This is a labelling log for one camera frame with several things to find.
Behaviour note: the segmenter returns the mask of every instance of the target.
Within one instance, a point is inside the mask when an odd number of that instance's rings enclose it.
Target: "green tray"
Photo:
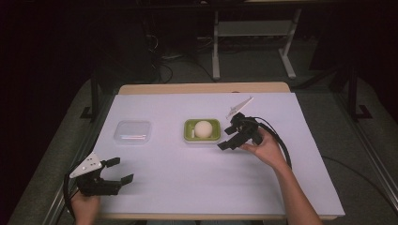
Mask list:
[[[200,121],[208,121],[213,127],[213,132],[208,138],[198,138],[192,136],[195,125]],[[189,119],[184,125],[184,139],[187,143],[216,143],[221,137],[220,122],[216,119]]]

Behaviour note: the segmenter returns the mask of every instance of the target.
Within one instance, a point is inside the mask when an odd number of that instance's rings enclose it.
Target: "wire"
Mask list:
[[[261,119],[261,120],[265,121],[267,124],[269,124],[269,122],[267,122],[267,121],[266,121],[265,119],[263,119],[263,118],[260,118],[260,117],[252,117],[252,118]],[[276,130],[275,130],[271,125],[269,125],[269,127],[267,127],[266,125],[264,125],[264,124],[262,124],[262,123],[254,122],[253,120],[249,120],[249,119],[246,119],[246,120],[245,120],[245,119],[242,119],[242,120],[240,120],[240,121],[244,121],[244,122],[249,122],[249,123],[252,123],[252,124],[256,124],[256,125],[260,126],[261,128],[263,128],[264,130],[266,130],[270,135],[272,135],[272,137],[273,137],[273,138],[278,142],[278,144],[281,146],[282,151],[283,151],[283,153],[284,153],[284,157],[285,157],[285,159],[286,159],[287,165],[288,165],[291,169],[293,169],[293,167],[292,167],[292,161],[291,161],[290,155],[289,155],[289,151],[287,151],[287,147],[286,147],[286,145],[284,144],[283,140],[281,139],[281,137],[279,137],[278,133],[276,132]]]
[[[70,198],[73,199],[73,197],[79,192],[79,189],[76,188],[75,192],[72,194],[70,193]]]
[[[361,177],[363,180],[368,182],[368,184],[371,185],[381,195],[381,197],[387,202],[387,204],[391,207],[391,209],[394,212],[395,216],[398,217],[398,212],[396,210],[394,210],[395,206],[392,204],[392,202],[389,200],[389,198],[383,193],[383,191],[375,183],[373,183],[369,178],[367,178],[366,176],[362,175],[360,172],[356,171],[355,169],[349,167],[348,165],[344,164],[343,162],[341,162],[341,161],[339,161],[339,160],[337,160],[335,158],[326,157],[326,156],[321,156],[321,157],[342,165],[343,167],[347,168],[349,171],[355,173],[356,175]]]
[[[238,43],[234,38],[225,38],[221,41],[219,41],[219,53],[223,53],[223,54],[236,54],[236,53],[241,53],[243,52],[243,45],[241,43]]]
[[[161,82],[162,82],[162,83],[168,83],[168,82],[170,82],[170,81],[172,80],[172,78],[173,78],[173,75],[174,75],[174,74],[173,74],[173,70],[172,70],[170,67],[168,67],[168,66],[166,66],[166,65],[164,65],[164,64],[160,64],[159,67],[168,68],[168,69],[170,70],[170,77],[169,77],[166,81],[164,81],[164,80],[163,80],[163,77],[161,76],[161,74],[159,74],[159,78],[160,78]]]
[[[72,208],[71,201],[70,201],[71,200],[70,193],[73,190],[74,183],[72,184],[73,187],[71,189],[69,189],[69,180],[70,180],[69,176],[73,172],[73,170],[76,169],[82,162],[83,161],[80,160],[69,168],[68,172],[64,175],[64,184],[62,187],[63,194],[64,194],[64,202],[65,202],[64,207],[68,208],[69,213],[72,215],[73,218],[75,218],[75,216],[74,216],[73,208]]]
[[[209,47],[213,43],[213,38],[211,38],[211,37],[205,37],[204,39],[207,40],[207,42],[202,44],[201,46],[197,47],[197,51],[198,52],[200,52],[203,49],[206,49],[207,47]]]
[[[155,47],[153,47],[153,50],[156,50],[159,46],[159,40],[157,37],[153,36],[153,35],[146,35],[148,38],[154,38],[156,40],[156,44]]]
[[[290,88],[292,90],[305,89],[305,88],[310,87],[311,85],[321,81],[322,79],[328,77],[329,75],[338,72],[342,68],[344,68],[344,65],[336,65],[334,67],[331,67],[331,68],[329,68],[329,69],[327,69],[325,71],[322,71],[321,73],[315,75],[310,80],[308,80],[306,82],[303,82],[303,83],[301,83],[299,85],[291,86]]]
[[[170,56],[162,56],[161,59],[164,61],[172,61],[177,58],[184,57],[184,54],[175,54],[175,55],[170,55]]]
[[[264,121],[272,129],[272,131],[274,131],[274,133],[276,133],[278,135],[278,133],[276,132],[274,127],[272,127],[272,125],[267,120],[265,120],[265,119],[263,119],[261,117],[254,117],[254,119],[260,119],[260,120]]]
[[[179,58],[181,57],[186,57],[186,59],[182,59],[182,60],[176,60],[176,58],[173,59],[169,59],[166,62],[168,63],[174,63],[174,62],[178,62],[178,63],[191,63],[191,64],[195,64],[196,66],[198,66],[199,68],[201,68],[205,74],[210,78],[210,80],[212,80],[213,82],[217,82],[217,80],[214,80],[213,77],[210,75],[209,72],[207,72],[207,69],[205,69],[202,65],[200,65],[199,63],[197,63],[195,60],[190,60],[190,57],[188,55],[181,55]]]

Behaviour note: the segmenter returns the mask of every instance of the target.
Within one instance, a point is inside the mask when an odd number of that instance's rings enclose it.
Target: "white paper sheet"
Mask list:
[[[99,158],[121,157],[102,177],[118,180],[134,173],[119,195],[102,197],[102,213],[284,215],[273,170],[240,149],[222,151],[216,144],[187,144],[188,119],[215,118],[222,130],[231,107],[249,97],[246,116],[266,119],[286,144],[293,171],[322,216],[342,216],[343,207],[330,181],[295,94],[169,94],[116,96],[94,148]],[[122,120],[149,121],[150,140],[119,145],[114,140]],[[232,136],[222,133],[222,141]]]

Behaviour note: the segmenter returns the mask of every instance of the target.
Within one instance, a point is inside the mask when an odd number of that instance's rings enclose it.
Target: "metal stand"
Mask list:
[[[94,122],[98,113],[100,106],[100,97],[99,97],[99,84],[97,82],[97,78],[95,72],[91,75],[91,113],[90,107],[85,107],[80,118],[82,119],[91,119],[91,122]]]
[[[290,79],[296,78],[296,73],[292,68],[287,54],[289,53],[293,37],[299,22],[301,9],[297,9],[293,20],[288,21],[239,21],[239,22],[219,22],[219,12],[214,14],[214,38],[213,38],[213,79],[220,79],[219,61],[219,37],[239,37],[239,36],[287,36],[286,44],[279,49],[279,54],[283,61],[287,76]]]
[[[348,80],[348,113],[351,118],[358,122],[358,119],[370,119],[372,118],[368,109],[364,105],[359,105],[361,113],[357,113],[357,83],[358,74],[354,67],[349,68],[349,80]]]
[[[287,57],[287,54],[289,53],[290,45],[292,44],[293,37],[295,35],[296,28],[299,23],[299,15],[300,14],[301,14],[301,9],[297,9],[295,12],[295,15],[293,17],[293,21],[290,25],[289,33],[287,34],[286,44],[284,45],[284,47],[282,49],[279,49],[279,55],[282,59],[284,69],[286,69],[287,76],[290,79],[296,79],[296,73],[292,67],[292,64],[290,63],[289,58]]]

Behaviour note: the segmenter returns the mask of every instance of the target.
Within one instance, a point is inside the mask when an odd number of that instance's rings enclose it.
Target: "plastic lid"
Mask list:
[[[117,125],[114,139],[119,144],[144,144],[149,141],[150,132],[148,121],[123,120]]]

